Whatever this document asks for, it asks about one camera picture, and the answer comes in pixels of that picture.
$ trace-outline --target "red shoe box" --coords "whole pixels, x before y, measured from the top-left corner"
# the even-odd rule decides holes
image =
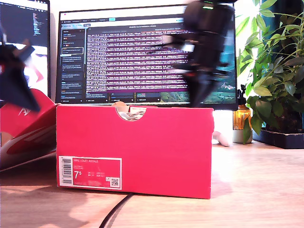
[[[56,148],[56,104],[32,89],[40,112],[13,104],[0,109],[0,171],[42,157]]]
[[[61,187],[210,199],[213,109],[57,107]]]

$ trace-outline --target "potted plant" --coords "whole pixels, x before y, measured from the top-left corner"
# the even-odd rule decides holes
[[[244,142],[254,130],[254,139],[282,148],[304,148],[304,13],[273,13],[267,0],[260,12],[281,15],[274,31],[260,15],[253,19],[254,31],[237,58],[238,75],[250,69],[246,86],[247,106],[253,110],[245,120]]]

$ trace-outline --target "plant pot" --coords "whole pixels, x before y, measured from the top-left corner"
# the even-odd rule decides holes
[[[283,134],[261,130],[260,135],[253,131],[253,140],[283,149],[303,149],[304,133]]]

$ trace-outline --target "soap dispenser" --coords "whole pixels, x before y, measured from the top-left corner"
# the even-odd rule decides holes
[[[237,90],[237,111],[233,112],[233,136],[232,142],[234,143],[243,143],[243,130],[245,125],[245,120],[248,118],[249,124],[251,120],[251,111],[248,107],[246,107],[246,98],[244,97],[245,86],[241,85],[241,89]],[[246,143],[250,143],[252,141],[252,130],[250,138]]]

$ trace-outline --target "qr code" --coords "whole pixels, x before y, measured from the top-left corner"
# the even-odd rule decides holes
[[[110,187],[119,188],[120,187],[119,178],[110,177]]]

